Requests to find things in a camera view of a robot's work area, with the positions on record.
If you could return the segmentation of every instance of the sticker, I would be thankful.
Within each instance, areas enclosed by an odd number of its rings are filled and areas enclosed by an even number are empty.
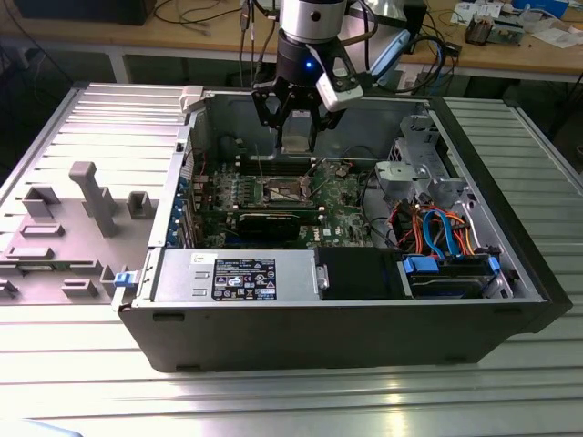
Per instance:
[[[216,259],[216,254],[202,255],[215,257],[214,300],[277,299],[275,259]]]
[[[216,253],[193,253],[190,256],[190,264],[212,264],[217,256]]]

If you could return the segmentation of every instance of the side panel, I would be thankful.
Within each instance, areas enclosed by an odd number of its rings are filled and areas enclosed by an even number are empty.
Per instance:
[[[251,371],[478,362],[548,306],[125,309],[119,316],[158,371]]]

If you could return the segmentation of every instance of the floor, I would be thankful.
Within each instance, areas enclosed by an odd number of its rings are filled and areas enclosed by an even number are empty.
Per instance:
[[[113,82],[113,73],[105,56],[96,54],[50,54],[74,81]],[[0,180],[25,153],[54,108],[69,89],[48,58],[28,53],[30,67],[19,71],[7,68],[0,78]],[[198,84],[205,86],[238,85],[238,66],[230,61],[131,56],[131,73],[136,83]],[[509,98],[518,102],[529,116],[546,131],[552,117],[561,108],[568,90],[564,84],[548,82],[512,82],[492,78],[455,77],[449,86],[427,90],[439,95]],[[583,111],[576,112],[555,138],[556,147],[578,172],[583,161],[577,156]]]

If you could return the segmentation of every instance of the table leg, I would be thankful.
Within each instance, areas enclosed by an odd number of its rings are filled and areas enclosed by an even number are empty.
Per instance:
[[[109,55],[109,62],[111,62],[116,82],[119,84],[131,84],[131,74],[126,65],[126,57],[120,50],[113,50],[107,54]]]

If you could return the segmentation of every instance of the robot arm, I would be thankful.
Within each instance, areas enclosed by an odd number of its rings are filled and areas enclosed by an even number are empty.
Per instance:
[[[277,147],[290,113],[307,110],[312,117],[309,147],[313,151],[318,133],[335,128],[350,103],[363,96],[363,88],[372,86],[370,73],[357,73],[344,47],[370,38],[377,24],[371,32],[341,41],[346,4],[347,0],[282,1],[276,77],[252,91],[261,123],[278,131]],[[369,6],[361,4],[372,15]],[[280,101],[274,113],[266,104],[270,93]],[[323,117],[322,103],[328,110]]]

